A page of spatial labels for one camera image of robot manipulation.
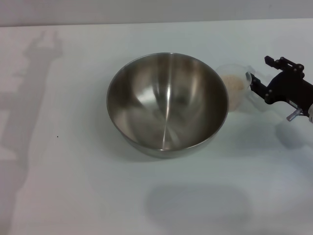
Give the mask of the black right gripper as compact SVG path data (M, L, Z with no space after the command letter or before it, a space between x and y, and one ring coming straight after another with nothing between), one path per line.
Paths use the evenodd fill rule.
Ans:
M282 101L296 109L301 109L303 114L308 114L309 108L313 104L313 86L303 79L305 76L304 66L285 57L274 60L272 57L266 56L264 60L268 66L283 72L275 76L268 86L265 86L247 71L246 79L250 89L259 97L265 98L267 104Z

